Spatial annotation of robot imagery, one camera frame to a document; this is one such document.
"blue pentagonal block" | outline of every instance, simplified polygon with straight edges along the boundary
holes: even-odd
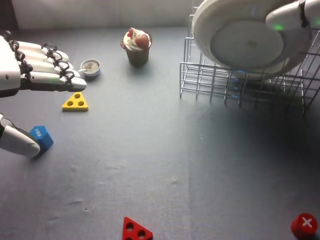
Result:
[[[35,126],[30,131],[30,134],[39,143],[41,152],[48,150],[52,144],[54,144],[54,141],[45,126]]]

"table surface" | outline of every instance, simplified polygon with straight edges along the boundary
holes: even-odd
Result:
[[[148,63],[130,66],[125,29],[26,31],[52,42],[88,80],[88,112],[62,112],[70,92],[20,91],[0,101],[17,126],[45,125],[54,144],[28,159],[0,151],[0,239],[120,240],[125,216],[155,240],[293,240],[292,220],[320,220],[319,97],[305,119],[185,92],[186,28],[150,28]]]

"white frosting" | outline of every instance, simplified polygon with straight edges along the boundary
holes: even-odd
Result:
[[[143,51],[144,49],[137,46],[137,44],[136,44],[136,38],[139,38],[143,34],[147,35],[147,37],[149,39],[149,48],[150,48],[151,41],[150,41],[149,35],[147,33],[145,33],[144,31],[137,30],[133,27],[131,29],[133,30],[132,37],[128,36],[129,32],[127,32],[123,37],[123,44],[126,46],[126,48],[130,51]]]

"metal wire basket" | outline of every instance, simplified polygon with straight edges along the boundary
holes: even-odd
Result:
[[[182,97],[184,91],[209,95],[211,102],[213,95],[238,101],[239,106],[244,101],[267,103],[272,110],[275,106],[282,106],[288,110],[291,106],[299,106],[305,114],[320,90],[320,29],[312,29],[313,39],[308,52],[301,52],[305,58],[301,64],[290,72],[281,75],[259,73],[259,80],[248,80],[250,74],[256,72],[242,72],[237,69],[222,67],[204,56],[197,48],[191,33],[191,24],[198,7],[192,7],[188,21],[188,37],[184,40],[183,62],[180,63],[180,89]],[[243,77],[236,77],[235,72],[242,72]]]

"cupcake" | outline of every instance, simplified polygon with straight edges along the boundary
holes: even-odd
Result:
[[[120,45],[125,50],[129,62],[139,67],[148,61],[151,44],[152,37],[150,33],[130,28],[123,36]]]

